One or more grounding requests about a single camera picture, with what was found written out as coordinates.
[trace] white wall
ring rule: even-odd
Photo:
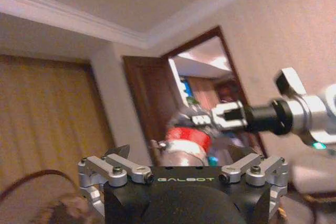
[[[112,43],[107,44],[92,55],[92,68],[116,146],[130,144],[130,160],[150,165],[146,142],[123,73],[121,53],[115,51]]]
[[[0,13],[0,54],[88,60],[108,41]]]
[[[309,93],[336,83],[335,0],[237,0],[152,48],[160,55],[220,25],[251,104],[279,96],[275,73],[293,66]],[[296,136],[264,134],[266,150],[292,158],[312,152]]]

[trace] green indicator light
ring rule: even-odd
[[[324,144],[321,144],[321,143],[313,143],[313,147],[318,150],[327,148]]]

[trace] silver metal bracket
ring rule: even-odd
[[[246,183],[252,186],[263,186],[268,176],[273,172],[279,174],[282,168],[282,159],[272,156],[265,159],[258,167],[258,169],[251,167],[246,171]]]
[[[307,92],[303,86],[298,73],[294,68],[283,68],[275,79],[280,94],[292,98],[296,95],[306,95]]]
[[[280,205],[280,198],[287,193],[287,186],[271,186],[269,201],[269,219],[276,213]]]
[[[100,190],[94,185],[101,186],[108,182],[109,185],[120,187],[127,183],[125,170],[113,172],[113,166],[95,156],[83,159],[78,163],[80,192],[89,202],[89,205],[101,217],[104,217],[104,204],[101,200]]]
[[[222,166],[222,180],[226,179],[227,184],[237,183],[242,174],[246,173],[251,166],[259,165],[260,161],[260,155],[250,153],[231,165]]]
[[[135,183],[151,184],[154,180],[152,170],[148,166],[138,165],[117,154],[110,154],[105,161],[113,166],[120,166]]]

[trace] red object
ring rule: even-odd
[[[211,138],[209,135],[195,128],[174,127],[168,130],[166,140],[189,140],[201,146],[205,152],[208,151],[211,145]]]

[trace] crown molding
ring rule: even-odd
[[[235,0],[196,0],[147,32],[148,47],[163,42],[199,23]]]
[[[0,12],[100,39],[147,48],[146,37],[143,33],[54,0],[0,0]]]
[[[150,49],[234,0],[197,0],[146,33],[122,27],[54,0],[0,0],[0,12],[81,34]]]

